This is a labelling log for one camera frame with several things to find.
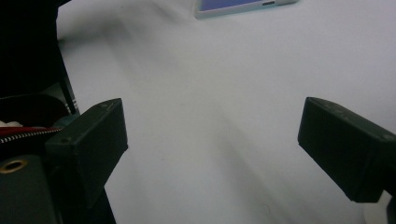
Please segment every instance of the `brass ring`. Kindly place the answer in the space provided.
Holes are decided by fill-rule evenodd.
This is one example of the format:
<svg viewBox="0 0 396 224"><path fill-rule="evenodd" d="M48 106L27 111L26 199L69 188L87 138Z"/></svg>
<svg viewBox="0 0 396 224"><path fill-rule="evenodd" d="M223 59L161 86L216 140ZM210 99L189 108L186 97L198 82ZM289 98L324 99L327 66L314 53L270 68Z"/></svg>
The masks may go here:
<svg viewBox="0 0 396 224"><path fill-rule="evenodd" d="M6 175L6 174L14 173L16 171L19 171L21 168L25 167L26 165L27 165L27 161L25 160L10 161L4 164L2 167L0 167L0 174Z"/></svg>

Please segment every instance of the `zipper teeth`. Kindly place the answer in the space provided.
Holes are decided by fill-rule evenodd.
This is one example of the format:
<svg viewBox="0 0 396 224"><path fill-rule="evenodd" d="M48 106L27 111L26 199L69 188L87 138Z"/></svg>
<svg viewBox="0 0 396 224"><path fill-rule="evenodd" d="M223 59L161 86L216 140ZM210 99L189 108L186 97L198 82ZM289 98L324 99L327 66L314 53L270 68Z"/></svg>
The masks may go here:
<svg viewBox="0 0 396 224"><path fill-rule="evenodd" d="M19 134L12 135L12 136L10 136L10 137L3 137L3 138L0 138L0 144L7 143L7 142L11 142L11 141L18 140L18 139L22 139L22 138L26 138L26 137L37 136L37 135L40 135L40 134L57 133L57 132L59 132L60 130L61 130L61 129L55 129L55 130L49 130L49 131L42 131L42 132L19 133Z"/></svg>

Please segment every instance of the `white table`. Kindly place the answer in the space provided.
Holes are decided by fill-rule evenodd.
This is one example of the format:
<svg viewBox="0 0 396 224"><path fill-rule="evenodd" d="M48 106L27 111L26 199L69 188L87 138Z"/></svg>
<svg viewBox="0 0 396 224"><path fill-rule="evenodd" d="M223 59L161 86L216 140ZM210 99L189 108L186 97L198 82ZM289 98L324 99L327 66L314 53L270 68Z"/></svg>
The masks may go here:
<svg viewBox="0 0 396 224"><path fill-rule="evenodd" d="M306 96L396 133L396 2L301 0L198 21L194 0L74 0L59 38L83 112L122 98L119 224L364 223L298 146Z"/></svg>

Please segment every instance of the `zipper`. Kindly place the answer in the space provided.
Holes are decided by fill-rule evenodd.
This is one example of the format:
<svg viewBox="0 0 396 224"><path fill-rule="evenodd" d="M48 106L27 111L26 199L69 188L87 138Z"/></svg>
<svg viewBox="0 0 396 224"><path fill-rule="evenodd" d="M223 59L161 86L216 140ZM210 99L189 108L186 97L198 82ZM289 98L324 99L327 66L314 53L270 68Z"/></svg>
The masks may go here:
<svg viewBox="0 0 396 224"><path fill-rule="evenodd" d="M29 133L16 133L8 137L0 137L0 144L9 143L15 140L19 140L22 138L28 138L38 135L43 135L47 133L58 133L61 129L52 129L47 131L37 131L37 132L29 132Z"/></svg>

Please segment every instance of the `tablet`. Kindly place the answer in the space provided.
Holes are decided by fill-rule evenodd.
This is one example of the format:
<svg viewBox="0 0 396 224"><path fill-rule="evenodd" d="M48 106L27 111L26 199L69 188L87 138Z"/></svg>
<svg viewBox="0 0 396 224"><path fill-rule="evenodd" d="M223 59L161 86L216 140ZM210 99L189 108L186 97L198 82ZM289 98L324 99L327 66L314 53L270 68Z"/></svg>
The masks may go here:
<svg viewBox="0 0 396 224"><path fill-rule="evenodd" d="M203 19L263 7L275 7L295 3L298 0L197 0L195 18Z"/></svg>

